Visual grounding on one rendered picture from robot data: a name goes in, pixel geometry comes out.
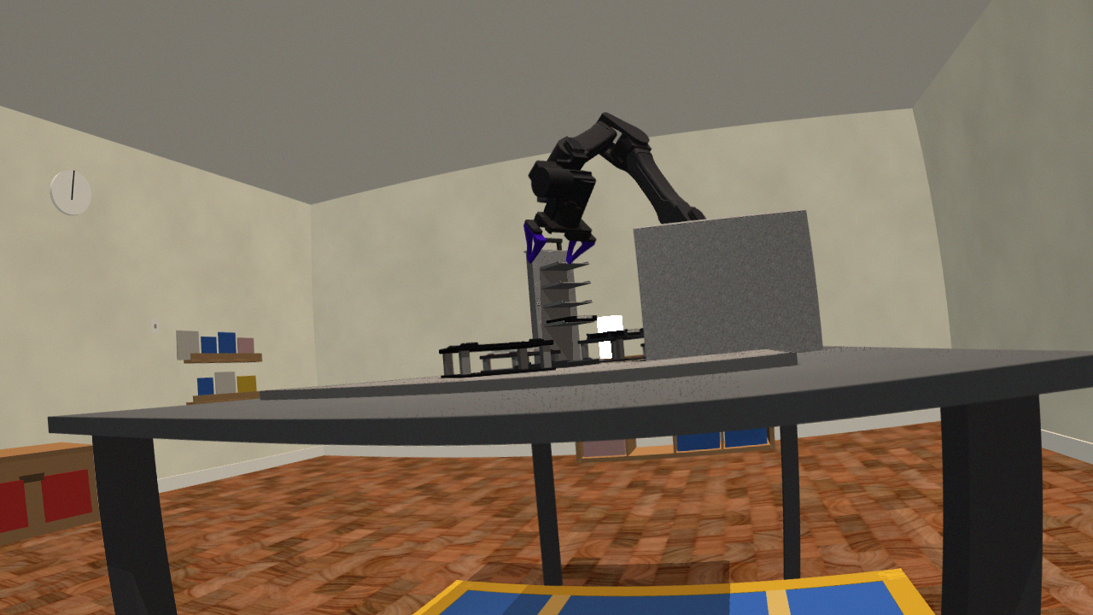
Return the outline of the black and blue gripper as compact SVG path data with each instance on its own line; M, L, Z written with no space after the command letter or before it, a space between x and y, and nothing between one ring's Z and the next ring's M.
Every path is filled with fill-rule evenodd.
M566 240L569 240L569 250L567 250L566 256L566 261L569 264L579 255L584 253L585 250L593 247L596 237L591 234L591 227L586 225L584 220L581 220L585 206L588 203L587 205L577 206L576 202L569 200L569 203L567 203L566 200L566 198L559 200L557 213L553 215L552 220L546 217L544 213L536 213L534 220L524 221L522 227L527 243L527 261L534 262L534 257L540 253L540 250L546 244L546 239L542 235L542 227L549 234L561 232L566 237ZM534 236L532 237L531 234ZM574 255L571 255L577 241L581 243L581 247ZM532 250L532 243L534 243L534 250Z

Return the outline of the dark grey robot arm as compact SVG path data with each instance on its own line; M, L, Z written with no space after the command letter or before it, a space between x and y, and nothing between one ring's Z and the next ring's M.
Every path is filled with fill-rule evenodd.
M616 143L613 141L618 132L610 126L622 133ZM661 225L706 220L698 208L687 205L686 200L678 196L663 173L658 170L658 165L653 162L649 141L651 139L639 128L603 113L596 125L581 135L559 140L549 156L550 162L536 161L528 175L536 201L546 203L543 213L550 220L557 213L561 198L566 198L567 203L569 200L576 202L577 206L587 205L596 178L591 176L591 172L581 170L581 167L587 159L601 153L608 162L616 165L618 170L628 173L639 184L640 190L651 200Z

